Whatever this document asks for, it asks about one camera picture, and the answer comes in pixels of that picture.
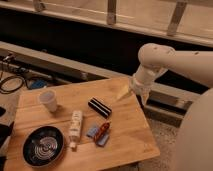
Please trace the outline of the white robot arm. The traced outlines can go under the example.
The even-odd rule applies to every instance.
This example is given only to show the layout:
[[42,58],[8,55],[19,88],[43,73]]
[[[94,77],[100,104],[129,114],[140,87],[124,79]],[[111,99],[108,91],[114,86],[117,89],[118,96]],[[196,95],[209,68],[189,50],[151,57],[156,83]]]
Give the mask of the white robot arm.
[[213,51],[176,50],[156,43],[142,45],[139,67],[117,98],[130,93],[148,100],[154,81],[166,71],[181,78],[177,88],[198,91],[178,130],[170,171],[213,171]]

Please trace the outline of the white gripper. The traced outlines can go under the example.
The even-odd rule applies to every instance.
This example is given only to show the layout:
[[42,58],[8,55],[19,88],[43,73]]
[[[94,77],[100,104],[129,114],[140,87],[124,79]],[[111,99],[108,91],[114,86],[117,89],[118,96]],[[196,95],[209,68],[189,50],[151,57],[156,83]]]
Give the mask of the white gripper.
[[116,100],[119,101],[123,98],[128,97],[131,94],[131,90],[136,94],[141,96],[142,105],[145,106],[149,98],[149,93],[151,91],[150,83],[142,83],[133,75],[130,78],[129,86],[125,85],[117,94]]

